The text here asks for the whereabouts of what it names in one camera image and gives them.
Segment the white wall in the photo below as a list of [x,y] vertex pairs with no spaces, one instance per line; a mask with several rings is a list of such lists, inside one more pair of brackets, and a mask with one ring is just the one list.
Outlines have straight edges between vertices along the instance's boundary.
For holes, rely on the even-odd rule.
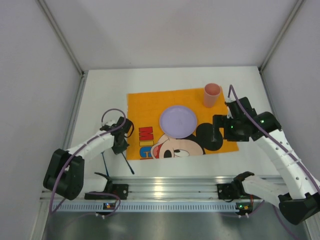
[[85,70],[259,66],[296,0],[46,0]]
[[320,1],[307,0],[264,74],[285,133],[320,179]]
[[0,239],[26,240],[79,75],[36,1],[0,5]]

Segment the purple plate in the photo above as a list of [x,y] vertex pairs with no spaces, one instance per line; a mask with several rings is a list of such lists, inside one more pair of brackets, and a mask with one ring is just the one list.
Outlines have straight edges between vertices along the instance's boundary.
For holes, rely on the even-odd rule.
[[180,105],[171,106],[161,114],[160,127],[167,136],[183,139],[196,130],[197,117],[190,108]]

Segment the enclosure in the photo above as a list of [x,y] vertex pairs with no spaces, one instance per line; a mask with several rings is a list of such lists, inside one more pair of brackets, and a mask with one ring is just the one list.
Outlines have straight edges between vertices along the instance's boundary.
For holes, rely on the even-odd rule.
[[[292,239],[267,203],[249,219],[187,209],[219,205],[217,184],[245,171],[284,184],[253,141],[238,142],[238,151],[130,160],[134,175],[121,154],[105,151],[114,182],[129,184],[124,206],[167,202],[186,208],[177,212],[140,209],[105,220],[85,216],[68,225],[82,214],[69,210],[47,222],[51,192],[43,181],[53,152],[95,134],[106,110],[127,114],[128,96],[208,83],[219,84],[225,98],[232,84],[257,113],[272,112],[304,165],[320,178],[319,1],[12,0],[1,5],[1,239]],[[105,117],[117,120],[119,114]],[[101,156],[88,171],[105,171]],[[254,202],[258,206],[262,200]],[[319,214],[297,226],[281,219],[299,239],[320,238]]]

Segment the white table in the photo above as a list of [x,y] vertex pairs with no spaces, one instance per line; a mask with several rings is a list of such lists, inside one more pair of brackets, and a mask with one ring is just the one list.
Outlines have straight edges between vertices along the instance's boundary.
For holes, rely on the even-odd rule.
[[[259,114],[271,108],[255,66],[245,67],[188,67],[90,70],[75,124],[71,146],[93,135],[101,127],[101,115],[110,108],[127,112],[127,94],[193,89],[207,83],[222,86],[227,97],[233,84],[237,95],[248,97]],[[117,120],[119,113],[110,112],[105,120]],[[260,176],[278,176],[279,173],[267,155],[253,141],[238,143],[239,151],[166,159],[131,160],[137,177],[202,177],[236,176],[251,171]],[[132,177],[122,155],[105,152],[111,177]],[[88,173],[105,173],[102,156],[91,161]]]

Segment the orange placemat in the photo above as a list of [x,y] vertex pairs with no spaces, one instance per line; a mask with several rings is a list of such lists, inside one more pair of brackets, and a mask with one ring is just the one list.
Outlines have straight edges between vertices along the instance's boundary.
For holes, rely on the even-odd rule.
[[215,114],[228,113],[223,92],[212,108],[203,105],[203,96],[203,88],[128,94],[127,117],[133,122],[135,130],[128,138],[130,146],[126,150],[127,159],[162,159],[238,151],[236,142],[226,140],[218,150],[205,149],[198,141],[202,136],[197,136],[196,131],[185,139],[175,139],[161,130],[159,119],[162,112],[174,105],[190,108],[197,117],[198,127],[203,123],[212,124]]

